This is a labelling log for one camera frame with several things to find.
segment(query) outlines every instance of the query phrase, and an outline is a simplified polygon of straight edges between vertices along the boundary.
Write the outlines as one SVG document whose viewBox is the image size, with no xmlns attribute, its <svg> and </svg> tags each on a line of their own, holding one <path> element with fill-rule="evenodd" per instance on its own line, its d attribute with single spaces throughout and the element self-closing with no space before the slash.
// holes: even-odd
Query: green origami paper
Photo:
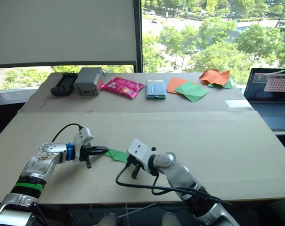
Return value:
<svg viewBox="0 0 285 226">
<path fill-rule="evenodd" d="M 129 154 L 126 152 L 117 151 L 115 149 L 109 148 L 109 151 L 104 153 L 104 156 L 114 159 L 115 161 L 127 162 Z"/>
<path fill-rule="evenodd" d="M 219 88 L 219 87 L 223 87 L 224 89 L 232 89 L 232 85 L 231 85 L 231 81 L 227 80 L 227 82 L 224 85 L 218 85 L 218 84 L 207 84 L 208 87 L 215 87 L 215 88 Z"/>
<path fill-rule="evenodd" d="M 191 81 L 187 81 L 178 86 L 175 91 L 186 96 L 191 102 L 196 102 L 208 93 L 207 90 L 203 89 L 201 86 L 195 85 Z"/>
<path fill-rule="evenodd" d="M 232 89 L 231 81 L 228 80 L 224 85 L 222 85 L 224 89 Z"/>
</svg>

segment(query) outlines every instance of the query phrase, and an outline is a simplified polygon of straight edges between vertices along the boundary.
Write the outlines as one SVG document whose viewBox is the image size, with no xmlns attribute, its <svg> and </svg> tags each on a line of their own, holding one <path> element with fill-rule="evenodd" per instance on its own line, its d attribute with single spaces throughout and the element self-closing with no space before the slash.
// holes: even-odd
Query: laptop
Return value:
<svg viewBox="0 0 285 226">
<path fill-rule="evenodd" d="M 244 96 L 271 129 L 285 130 L 285 69 L 252 68 Z"/>
</svg>

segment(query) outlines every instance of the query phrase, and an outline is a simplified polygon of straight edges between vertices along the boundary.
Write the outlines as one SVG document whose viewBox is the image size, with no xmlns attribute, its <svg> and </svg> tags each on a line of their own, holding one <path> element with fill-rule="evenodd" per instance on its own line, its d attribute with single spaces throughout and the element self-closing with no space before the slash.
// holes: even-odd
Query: gray box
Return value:
<svg viewBox="0 0 285 226">
<path fill-rule="evenodd" d="M 101 67 L 83 67 L 73 86 L 80 95 L 96 96 L 104 82 L 105 74 Z"/>
</svg>

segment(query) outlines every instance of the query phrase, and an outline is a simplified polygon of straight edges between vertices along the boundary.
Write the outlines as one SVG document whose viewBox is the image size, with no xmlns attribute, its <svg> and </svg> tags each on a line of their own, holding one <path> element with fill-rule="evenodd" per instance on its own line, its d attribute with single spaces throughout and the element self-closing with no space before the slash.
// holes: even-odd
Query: blue ring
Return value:
<svg viewBox="0 0 285 226">
<path fill-rule="evenodd" d="M 66 147 L 67 147 L 67 161 L 70 161 L 71 160 L 71 156 L 72 156 L 72 144 L 69 142 L 68 144 L 66 144 Z"/>
</svg>

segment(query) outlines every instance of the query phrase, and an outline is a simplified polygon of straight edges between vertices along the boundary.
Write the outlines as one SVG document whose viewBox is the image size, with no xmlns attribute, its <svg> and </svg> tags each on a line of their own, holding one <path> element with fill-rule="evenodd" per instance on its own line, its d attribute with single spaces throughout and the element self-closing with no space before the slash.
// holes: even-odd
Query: laptop keyboard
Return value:
<svg viewBox="0 0 285 226">
<path fill-rule="evenodd" d="M 264 115 L 285 115 L 285 105 L 252 104 L 252 107 Z"/>
</svg>

